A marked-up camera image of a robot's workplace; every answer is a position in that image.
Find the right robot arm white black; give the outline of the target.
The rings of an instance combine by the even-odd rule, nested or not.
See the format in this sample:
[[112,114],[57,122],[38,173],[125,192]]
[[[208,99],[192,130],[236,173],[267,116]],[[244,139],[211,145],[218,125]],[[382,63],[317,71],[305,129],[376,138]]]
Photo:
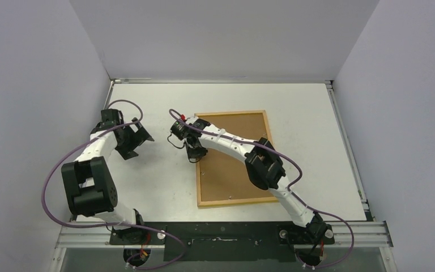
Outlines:
[[250,182],[270,192],[284,207],[303,243],[334,243],[331,226],[288,189],[283,161],[268,139],[241,138],[198,117],[175,121],[170,132],[183,141],[189,159],[200,160],[212,149],[242,162]]

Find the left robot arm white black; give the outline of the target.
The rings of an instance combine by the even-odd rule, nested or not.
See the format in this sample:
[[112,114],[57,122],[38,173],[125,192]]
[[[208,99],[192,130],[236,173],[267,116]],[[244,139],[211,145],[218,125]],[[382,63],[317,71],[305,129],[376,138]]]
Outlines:
[[124,160],[137,157],[135,149],[146,141],[153,141],[153,138],[138,118],[125,124],[120,110],[104,109],[82,153],[61,167],[71,213],[100,219],[110,228],[113,237],[130,244],[145,242],[148,230],[139,211],[118,199],[106,161],[113,151]]

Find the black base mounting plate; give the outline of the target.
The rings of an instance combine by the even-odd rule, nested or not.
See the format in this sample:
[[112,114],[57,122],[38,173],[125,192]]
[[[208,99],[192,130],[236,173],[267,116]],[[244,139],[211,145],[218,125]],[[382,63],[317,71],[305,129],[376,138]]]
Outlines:
[[294,262],[321,256],[323,245],[335,242],[332,227],[313,223],[302,228],[292,222],[148,222],[152,230],[113,229],[110,245],[143,247],[145,257],[153,246],[171,261],[260,261]]

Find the aluminium table rail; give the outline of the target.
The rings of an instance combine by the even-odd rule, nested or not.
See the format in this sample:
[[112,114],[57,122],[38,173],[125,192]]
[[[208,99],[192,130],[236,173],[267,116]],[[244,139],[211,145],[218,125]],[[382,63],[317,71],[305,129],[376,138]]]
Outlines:
[[[386,222],[352,222],[354,237],[349,229],[339,222],[332,222],[335,243],[332,247],[347,247],[353,240],[355,248],[393,247]],[[106,227],[70,228],[62,227],[56,248],[133,248],[139,244],[111,243],[111,232]]]

